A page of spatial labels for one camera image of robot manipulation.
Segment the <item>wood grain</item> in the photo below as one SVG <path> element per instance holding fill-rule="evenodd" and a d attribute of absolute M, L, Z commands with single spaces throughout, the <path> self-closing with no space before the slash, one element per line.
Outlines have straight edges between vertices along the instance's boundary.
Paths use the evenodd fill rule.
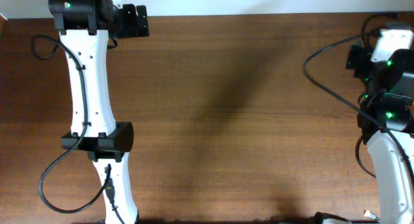
<path fill-rule="evenodd" d="M 307 56 L 358 34 L 368 15 L 151 17 L 151 37 L 121 39 L 107 53 L 109 92 L 115 118 L 134 125 L 129 171 L 141 218 L 379 213 L 375 180 L 354 158 L 356 113 L 301 73 Z M 60 137 L 70 129 L 72 104 L 62 51 L 35 60 L 34 34 L 58 35 L 51 19 L 11 20 L 0 41 L 0 219 L 104 219 L 102 198 L 80 214 L 63 215 L 38 197 L 41 173 L 63 152 Z M 52 48 L 38 45 L 45 54 Z M 356 100 L 363 86 L 345 70 L 349 46 L 326 52 L 309 69 Z M 362 160 L 373 169 L 365 147 Z M 75 208 L 99 186 L 86 153 L 74 152 L 47 177 L 45 193 L 57 206 Z"/>

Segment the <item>white wall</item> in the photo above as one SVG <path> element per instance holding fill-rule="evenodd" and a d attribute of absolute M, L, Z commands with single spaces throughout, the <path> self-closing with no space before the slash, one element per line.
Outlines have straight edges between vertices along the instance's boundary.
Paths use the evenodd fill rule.
<path fill-rule="evenodd" d="M 203 16 L 414 10 L 414 0 L 124 0 L 146 5 L 149 16 Z M 7 18 L 52 17 L 47 0 L 0 0 Z"/>

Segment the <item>green led indicator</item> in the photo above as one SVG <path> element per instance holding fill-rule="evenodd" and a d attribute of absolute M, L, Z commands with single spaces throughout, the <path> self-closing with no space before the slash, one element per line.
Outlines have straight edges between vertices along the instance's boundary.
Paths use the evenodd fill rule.
<path fill-rule="evenodd" d="M 392 114 L 392 113 L 390 113 L 390 112 L 387 112 L 387 113 L 386 113 L 386 116 L 387 116 L 387 118 L 391 118 L 391 117 L 393 117 L 393 116 L 394 116 L 394 114 Z"/>

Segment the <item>white arm segment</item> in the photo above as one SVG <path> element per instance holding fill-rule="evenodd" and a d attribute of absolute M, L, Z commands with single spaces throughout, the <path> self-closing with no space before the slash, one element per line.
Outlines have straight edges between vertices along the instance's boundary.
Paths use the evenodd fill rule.
<path fill-rule="evenodd" d="M 414 165 L 414 139 L 407 133 L 392 131 Z M 380 194 L 381 223 L 413 222 L 413 185 L 402 156 L 387 133 L 377 131 L 367 143 L 374 162 Z"/>
<path fill-rule="evenodd" d="M 115 130 L 116 124 L 109 103 L 106 73 L 108 31 L 98 30 L 95 36 L 90 36 L 87 30 L 67 30 L 66 35 L 60 35 L 60 40 L 76 55 L 81 65 L 85 66 L 83 75 L 91 123 L 85 137 L 97 137 L 99 133 L 106 133 L 108 136 Z M 71 131 L 80 135 L 83 128 L 83 102 L 79 72 L 67 53 L 66 57 L 69 64 L 73 103 Z"/>
<path fill-rule="evenodd" d="M 93 164 L 98 171 L 102 185 L 105 183 L 106 179 L 105 168 L 108 164 L 111 165 L 111 179 L 115 190 L 115 205 L 118 207 L 119 215 L 124 223 L 134 224 L 138 215 L 138 210 L 134 204 L 131 185 L 129 184 L 128 156 L 129 153 L 125 153 L 120 162 L 115 162 L 115 159 L 98 159 L 98 162 L 93 162 Z M 105 199 L 106 207 L 105 223 L 121 224 L 115 212 L 112 211 L 112 206 L 105 192 L 103 192 L 103 198 Z"/>

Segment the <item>wooden table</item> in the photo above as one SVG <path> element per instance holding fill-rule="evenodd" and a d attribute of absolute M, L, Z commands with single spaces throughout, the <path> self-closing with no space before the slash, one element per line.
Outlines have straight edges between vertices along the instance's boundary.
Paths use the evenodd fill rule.
<path fill-rule="evenodd" d="M 307 56 L 358 34 L 367 16 L 151 17 L 151 37 L 119 40 L 107 53 L 109 93 L 115 118 L 134 125 L 129 174 L 141 218 L 281 220 L 321 211 L 362 219 L 367 208 L 379 214 L 376 182 L 354 157 L 356 113 L 301 73 Z M 104 219 L 103 198 L 65 215 L 38 196 L 41 173 L 63 153 L 72 100 L 63 52 L 36 60 L 34 34 L 58 36 L 51 19 L 11 20 L 0 39 L 1 222 Z M 309 68 L 356 103 L 364 87 L 345 69 L 350 45 Z M 51 48 L 39 42 L 40 53 Z M 373 170 L 364 146 L 362 160 Z M 83 205 L 99 187 L 85 152 L 74 152 L 45 181 L 47 197 L 61 208 Z"/>

